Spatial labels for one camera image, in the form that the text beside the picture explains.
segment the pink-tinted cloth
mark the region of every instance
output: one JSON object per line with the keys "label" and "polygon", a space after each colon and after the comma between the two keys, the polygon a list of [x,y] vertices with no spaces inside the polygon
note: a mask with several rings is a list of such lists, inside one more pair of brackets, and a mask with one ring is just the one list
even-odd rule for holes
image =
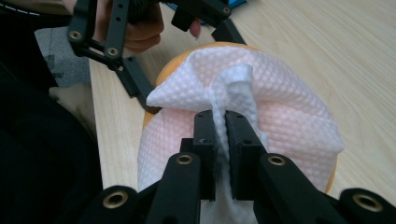
{"label": "pink-tinted cloth", "polygon": [[202,223],[255,223],[251,202],[231,198],[225,110],[247,117],[267,151],[293,159],[325,190],[343,142],[326,105],[279,59],[239,47],[193,51],[148,97],[163,109],[142,133],[138,187],[162,177],[168,158],[191,138],[193,117],[212,109],[221,143],[217,200],[202,202]]}

